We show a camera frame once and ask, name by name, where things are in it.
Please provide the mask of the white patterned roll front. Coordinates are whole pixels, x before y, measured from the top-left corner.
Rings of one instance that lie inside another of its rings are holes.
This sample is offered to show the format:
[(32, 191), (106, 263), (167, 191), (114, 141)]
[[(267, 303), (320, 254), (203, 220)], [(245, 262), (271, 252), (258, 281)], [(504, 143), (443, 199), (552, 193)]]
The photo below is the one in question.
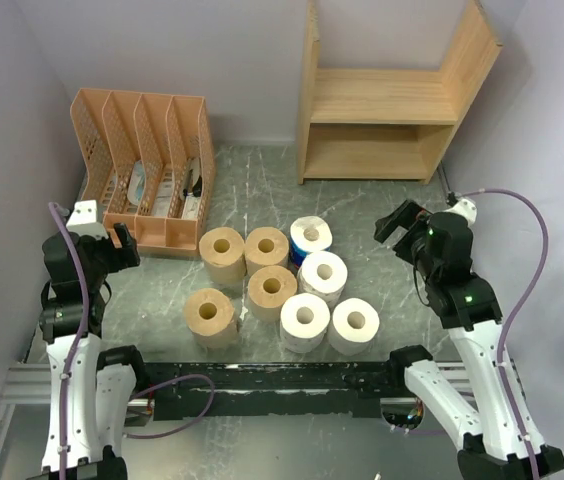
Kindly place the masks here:
[(301, 293), (286, 300), (280, 313), (282, 345), (305, 354), (322, 342), (331, 320), (327, 303), (316, 295)]

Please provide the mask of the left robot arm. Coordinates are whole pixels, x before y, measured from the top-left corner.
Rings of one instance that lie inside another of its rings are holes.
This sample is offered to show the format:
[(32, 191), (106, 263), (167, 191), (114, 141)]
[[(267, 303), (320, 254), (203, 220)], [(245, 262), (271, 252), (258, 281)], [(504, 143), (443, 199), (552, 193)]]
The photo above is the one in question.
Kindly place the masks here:
[(127, 226), (97, 238), (65, 230), (43, 244), (49, 281), (41, 293), (40, 330), (51, 374), (44, 479), (125, 479), (121, 442), (129, 399), (149, 375), (133, 346), (105, 350), (102, 320), (108, 275), (140, 263)]

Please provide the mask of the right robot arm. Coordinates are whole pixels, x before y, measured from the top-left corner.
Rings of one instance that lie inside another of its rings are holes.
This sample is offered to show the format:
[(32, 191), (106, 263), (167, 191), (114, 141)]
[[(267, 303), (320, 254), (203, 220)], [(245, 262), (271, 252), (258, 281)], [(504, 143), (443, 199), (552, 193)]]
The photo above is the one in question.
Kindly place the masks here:
[(393, 250), (412, 267), (415, 284), (424, 288), (423, 304), (460, 354), (475, 402), (463, 398), (421, 345), (390, 354), (387, 388), (424, 403), (453, 441), (463, 478), (543, 479), (564, 470), (564, 453), (545, 441), (530, 415), (506, 350), (496, 294), (473, 270), (476, 217), (476, 205), (466, 199), (436, 213), (406, 200), (376, 221), (380, 243), (404, 229)]

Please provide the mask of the blue white roll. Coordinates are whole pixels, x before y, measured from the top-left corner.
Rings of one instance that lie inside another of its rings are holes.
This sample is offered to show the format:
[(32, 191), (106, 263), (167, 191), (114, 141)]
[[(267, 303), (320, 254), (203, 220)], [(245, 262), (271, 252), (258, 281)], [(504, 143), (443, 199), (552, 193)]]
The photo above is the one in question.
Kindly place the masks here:
[(329, 250), (332, 242), (333, 235), (325, 220), (318, 216), (297, 218), (290, 226), (291, 264), (299, 269), (310, 253)]

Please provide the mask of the white patterned roll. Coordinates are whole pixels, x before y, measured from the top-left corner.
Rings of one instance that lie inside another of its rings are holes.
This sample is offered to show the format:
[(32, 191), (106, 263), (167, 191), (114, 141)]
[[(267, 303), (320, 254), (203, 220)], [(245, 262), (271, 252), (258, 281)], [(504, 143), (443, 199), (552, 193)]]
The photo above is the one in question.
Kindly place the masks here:
[(316, 295), (301, 293), (286, 300), (280, 313), (282, 345), (305, 354), (322, 342), (331, 320), (327, 303)]
[(333, 310), (347, 279), (347, 266), (338, 255), (330, 251), (313, 252), (306, 256), (298, 271), (298, 291), (321, 298)]

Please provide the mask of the plain white roll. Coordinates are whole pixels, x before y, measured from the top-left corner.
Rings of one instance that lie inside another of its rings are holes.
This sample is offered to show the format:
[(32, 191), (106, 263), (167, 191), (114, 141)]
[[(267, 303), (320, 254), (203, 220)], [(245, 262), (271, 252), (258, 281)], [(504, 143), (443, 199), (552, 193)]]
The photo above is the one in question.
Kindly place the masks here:
[(379, 326), (379, 315), (373, 306), (362, 299), (350, 298), (334, 308), (327, 338), (340, 354), (353, 356), (371, 344)]

